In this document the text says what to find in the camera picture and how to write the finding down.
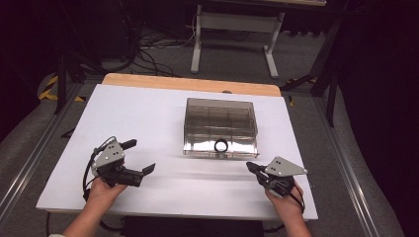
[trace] metal stand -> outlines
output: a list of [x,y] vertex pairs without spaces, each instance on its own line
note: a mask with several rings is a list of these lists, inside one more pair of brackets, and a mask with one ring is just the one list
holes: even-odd
[[201,29],[246,31],[258,33],[270,33],[270,43],[264,45],[264,53],[268,63],[269,71],[273,79],[278,79],[277,66],[275,65],[272,51],[274,50],[281,25],[284,21],[284,13],[277,17],[254,17],[232,14],[218,14],[203,12],[203,6],[198,5],[197,25],[195,32],[195,47],[192,57],[191,73],[197,74],[200,68],[201,56]]

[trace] white table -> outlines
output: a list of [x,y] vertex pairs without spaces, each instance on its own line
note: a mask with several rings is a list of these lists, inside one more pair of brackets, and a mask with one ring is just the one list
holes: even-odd
[[[244,160],[184,156],[187,98],[253,102],[260,156]],[[156,163],[139,188],[129,187],[118,197],[110,209],[115,214],[275,220],[271,203],[245,163],[267,165],[279,155],[303,166],[282,97],[98,85],[37,208],[80,211],[87,162],[93,149],[110,136],[119,142],[138,140],[126,150],[128,169],[140,171]],[[317,219],[306,176],[295,179],[304,191],[304,218]]]

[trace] forearm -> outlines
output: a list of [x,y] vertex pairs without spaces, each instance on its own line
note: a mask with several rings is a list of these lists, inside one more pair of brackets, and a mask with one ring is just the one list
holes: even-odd
[[310,237],[307,225],[301,216],[294,216],[293,218],[283,220],[286,226],[288,237]]
[[82,212],[64,230],[66,237],[93,237],[96,234],[98,225],[104,212],[95,209],[95,206],[86,204]]

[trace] table leg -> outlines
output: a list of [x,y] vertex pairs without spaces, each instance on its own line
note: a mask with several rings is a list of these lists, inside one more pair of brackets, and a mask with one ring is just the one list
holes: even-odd
[[274,29],[271,32],[271,42],[269,45],[264,46],[266,61],[268,62],[269,71],[273,79],[279,78],[277,66],[275,65],[274,57],[272,56],[272,51],[274,50],[278,34],[280,33],[281,25],[284,21],[284,15],[284,13],[280,13],[280,15],[278,16],[278,21],[275,23]]
[[197,74],[200,69],[202,12],[203,12],[203,6],[198,5],[197,26],[196,26],[196,31],[195,31],[195,47],[194,47],[194,55],[192,57],[192,66],[191,66],[191,73],[193,74]]

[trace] small round object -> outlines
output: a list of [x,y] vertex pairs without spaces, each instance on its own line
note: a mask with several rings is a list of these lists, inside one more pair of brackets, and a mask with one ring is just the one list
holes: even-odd
[[225,152],[228,150],[228,143],[225,139],[220,138],[213,145],[213,149],[216,152]]

